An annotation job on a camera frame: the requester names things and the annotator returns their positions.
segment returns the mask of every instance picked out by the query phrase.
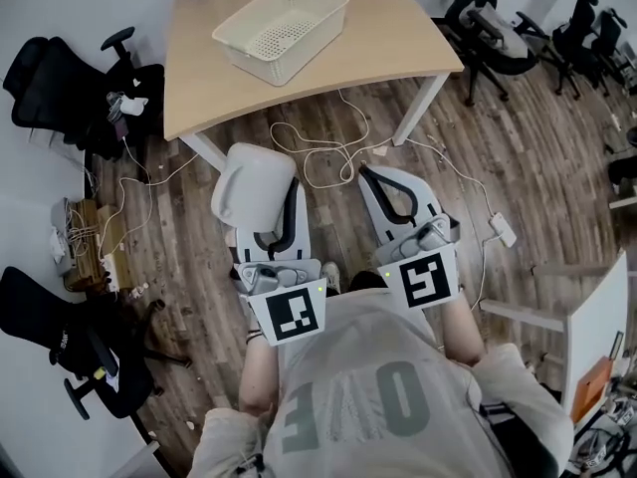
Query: cardboard box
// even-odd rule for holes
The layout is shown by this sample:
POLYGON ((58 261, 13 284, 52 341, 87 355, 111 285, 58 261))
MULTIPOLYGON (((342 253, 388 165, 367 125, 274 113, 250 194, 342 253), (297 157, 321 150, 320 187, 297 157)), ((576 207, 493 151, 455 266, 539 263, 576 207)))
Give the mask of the cardboard box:
POLYGON ((100 239, 104 236, 102 254, 106 259, 107 267, 110 271, 110 285, 116 287, 115 290, 132 289, 134 283, 130 277, 128 269, 128 259, 121 238, 126 232, 123 214, 118 214, 110 219, 117 210, 111 205, 105 205, 98 211, 98 221, 100 224, 100 239))

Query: gray t-shirt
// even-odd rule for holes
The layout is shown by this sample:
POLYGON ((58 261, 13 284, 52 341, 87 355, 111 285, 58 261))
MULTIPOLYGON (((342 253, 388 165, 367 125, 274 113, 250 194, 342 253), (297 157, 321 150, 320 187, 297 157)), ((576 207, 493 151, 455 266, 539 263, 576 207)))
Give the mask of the gray t-shirt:
POLYGON ((267 436, 253 416, 213 409, 189 477, 236 476, 259 452, 279 477, 512 476, 479 413, 484 395, 506 402, 563 470, 572 423, 515 346, 467 368, 438 351, 422 312, 394 307, 386 289, 330 298, 325 331, 280 348, 267 436))

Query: white plastic basket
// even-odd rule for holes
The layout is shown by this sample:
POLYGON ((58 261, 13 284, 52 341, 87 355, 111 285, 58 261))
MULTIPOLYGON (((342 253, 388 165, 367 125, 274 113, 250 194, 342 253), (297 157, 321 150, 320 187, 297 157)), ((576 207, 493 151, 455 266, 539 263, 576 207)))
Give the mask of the white plastic basket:
POLYGON ((340 34, 348 1, 253 0, 212 37, 235 66, 279 87, 340 34))

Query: wooden floor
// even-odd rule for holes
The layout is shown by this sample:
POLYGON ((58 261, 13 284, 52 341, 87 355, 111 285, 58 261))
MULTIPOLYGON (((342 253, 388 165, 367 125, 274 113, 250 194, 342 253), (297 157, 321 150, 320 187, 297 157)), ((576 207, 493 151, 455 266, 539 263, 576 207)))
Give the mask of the wooden floor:
MULTIPOLYGON (((629 208, 621 217, 611 217, 608 210, 614 195, 605 175, 608 157, 603 151, 604 142, 616 149, 627 146, 625 129, 635 122, 630 102, 616 88, 611 88, 612 95, 605 100, 584 82, 580 82, 581 101, 575 102, 567 90, 558 97, 552 91, 555 73, 540 66, 526 76, 507 79, 511 92, 508 103, 501 102, 481 79, 476 105, 468 109, 463 104, 466 77, 465 73, 447 82, 411 138, 444 144, 461 171, 485 183, 494 210, 505 214, 519 236, 511 250, 499 242, 488 245, 484 296, 539 304, 547 311, 565 310, 591 286, 568 280, 544 283, 537 299, 530 267, 546 262, 610 263, 620 237, 625 247, 634 241, 630 233, 633 211, 629 208), (612 113, 624 131, 615 129, 612 113)), ((417 80, 403 80, 349 89, 343 94, 369 118, 368 143, 374 143, 392 136, 418 87, 417 80)), ((225 146, 247 141, 270 147, 268 129, 277 120, 293 123, 317 139, 327 136, 352 141, 364 131, 360 116, 339 99, 338 93, 329 93, 226 122, 209 134, 225 146)), ((284 129, 278 136, 293 143, 284 129)), ((179 140, 151 143, 147 165, 152 179, 166 178, 191 155, 179 140)), ((296 159, 301 166, 303 157, 298 154, 296 159)), ((480 243, 493 235, 480 188, 460 179, 430 150, 411 143, 390 147, 384 157, 371 151, 363 153, 356 165, 362 160, 421 175, 445 210, 461 221, 458 259, 462 282, 473 302, 482 273, 480 243)), ((341 162, 336 153, 322 156, 313 163, 310 175, 315 182, 336 181, 341 162)), ((134 175, 134 164, 128 158, 115 165, 99 162, 97 170, 102 182, 100 202, 119 204, 117 179, 134 175)), ((207 163, 196 159, 168 183, 152 188, 155 203, 150 222, 126 242, 137 284, 150 285, 136 309, 140 311, 154 298, 167 304, 153 321, 149 342, 161 351, 189 355, 194 361, 191 369, 150 362, 165 394, 150 398, 140 411, 146 428, 156 434, 165 457, 182 476, 189 470, 206 411, 236 405, 247 331, 228 279, 231 257, 224 244, 225 229, 210 212, 217 177, 207 163), (194 424, 194 430, 187 421, 194 424)), ((146 218, 147 193, 145 187, 126 184, 128 228, 146 218)), ((371 268, 374 234, 357 185, 308 188, 307 194, 314 255, 336 261, 345 282, 357 271, 371 268)), ((436 329, 437 309, 428 315, 436 329)), ((503 335, 501 321, 478 311, 476 315, 482 317, 486 338, 503 335)), ((546 332, 512 328, 504 336, 524 345, 528 356, 539 349, 559 355, 558 337, 546 332)))

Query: white shoe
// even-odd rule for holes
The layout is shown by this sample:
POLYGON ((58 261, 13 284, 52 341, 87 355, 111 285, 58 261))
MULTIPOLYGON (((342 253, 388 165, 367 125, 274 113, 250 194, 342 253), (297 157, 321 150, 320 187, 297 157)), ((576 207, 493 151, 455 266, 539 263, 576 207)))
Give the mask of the white shoe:
POLYGON ((327 278, 327 288, 340 294, 340 271, 335 262, 325 262, 320 268, 320 277, 327 278))

